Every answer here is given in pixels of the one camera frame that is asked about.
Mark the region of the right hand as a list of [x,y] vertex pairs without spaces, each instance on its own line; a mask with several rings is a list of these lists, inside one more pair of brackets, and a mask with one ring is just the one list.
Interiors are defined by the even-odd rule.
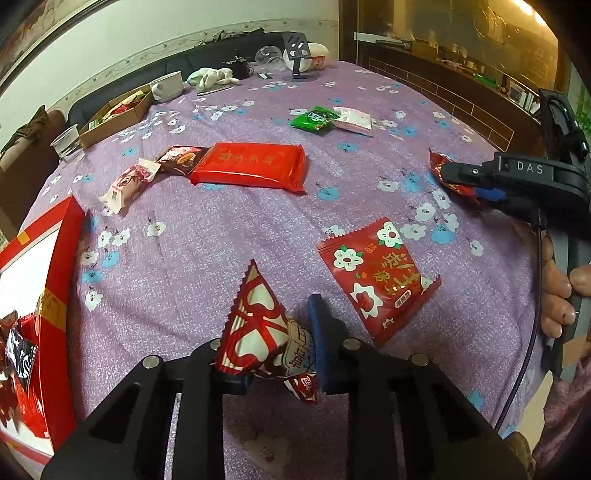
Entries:
[[591,266],[585,265],[564,274],[554,260],[553,243],[548,235],[542,243],[542,318],[543,333],[557,339],[563,328],[575,321],[575,309],[569,303],[573,293],[590,297]]

